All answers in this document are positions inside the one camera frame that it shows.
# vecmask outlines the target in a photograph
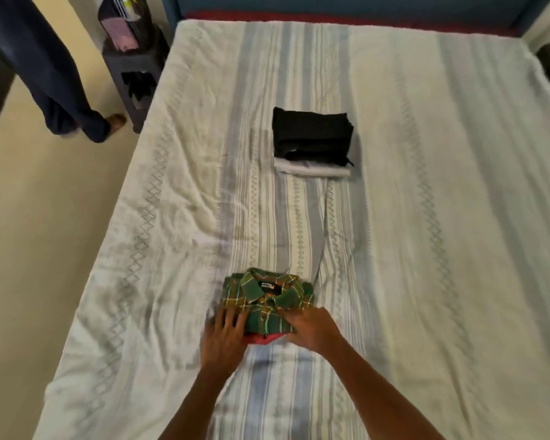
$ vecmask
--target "dark blue pants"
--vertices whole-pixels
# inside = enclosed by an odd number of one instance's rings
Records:
[[[79,126],[94,142],[106,139],[110,124],[90,108],[72,56],[32,0],[0,0],[0,50],[51,132],[66,134]]]

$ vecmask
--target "shirt label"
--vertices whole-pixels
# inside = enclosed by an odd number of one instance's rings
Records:
[[[269,298],[275,298],[275,296],[281,295],[281,286],[268,281],[259,281],[258,286],[265,292],[265,295]]]

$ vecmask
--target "blue headboard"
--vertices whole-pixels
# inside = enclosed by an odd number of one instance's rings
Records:
[[[550,0],[163,0],[172,28],[198,11],[328,14],[382,24],[459,25],[523,33]]]

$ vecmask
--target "folded shirt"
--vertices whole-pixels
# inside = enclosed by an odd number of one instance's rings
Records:
[[[344,114],[273,109],[273,155],[344,167],[354,127]]]
[[[250,309],[244,326],[245,339],[254,342],[292,331],[277,308],[302,309],[313,306],[314,288],[298,276],[249,268],[245,273],[227,276],[222,286],[222,305],[235,306],[237,313]]]
[[[288,161],[279,157],[273,158],[273,165],[277,171],[297,176],[314,178],[348,178],[351,170],[348,167],[339,167],[331,163]]]

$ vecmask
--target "cream floor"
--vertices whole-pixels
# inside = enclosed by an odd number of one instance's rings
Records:
[[[67,45],[92,107],[123,110],[67,0],[35,0]],[[29,439],[138,136],[51,135],[15,79],[0,116],[0,440]]]

